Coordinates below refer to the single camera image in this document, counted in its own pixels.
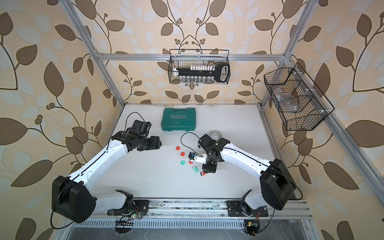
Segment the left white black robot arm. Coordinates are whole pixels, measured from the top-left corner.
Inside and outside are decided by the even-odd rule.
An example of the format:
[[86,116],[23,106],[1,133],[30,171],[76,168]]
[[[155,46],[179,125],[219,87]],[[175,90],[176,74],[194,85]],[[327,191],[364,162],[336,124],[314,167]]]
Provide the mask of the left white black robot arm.
[[158,150],[162,142],[157,136],[140,136],[119,131],[94,158],[68,177],[58,176],[52,183],[52,212],[82,223],[92,214],[112,211],[130,215],[136,212],[133,195],[116,190],[112,194],[92,195],[97,181],[119,159],[132,150]]

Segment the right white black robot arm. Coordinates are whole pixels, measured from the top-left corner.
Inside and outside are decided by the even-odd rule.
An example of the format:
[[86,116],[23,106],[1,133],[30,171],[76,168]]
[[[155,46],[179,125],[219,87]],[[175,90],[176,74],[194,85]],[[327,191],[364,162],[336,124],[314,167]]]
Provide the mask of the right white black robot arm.
[[199,139],[198,146],[205,153],[191,152],[189,159],[201,163],[205,174],[214,174],[219,162],[228,162],[259,181],[258,187],[247,191],[236,207],[245,216],[253,217],[259,208],[266,206],[283,210],[297,189],[286,165],[279,159],[269,161],[258,158],[239,149],[227,139],[220,138],[216,141],[207,134]]

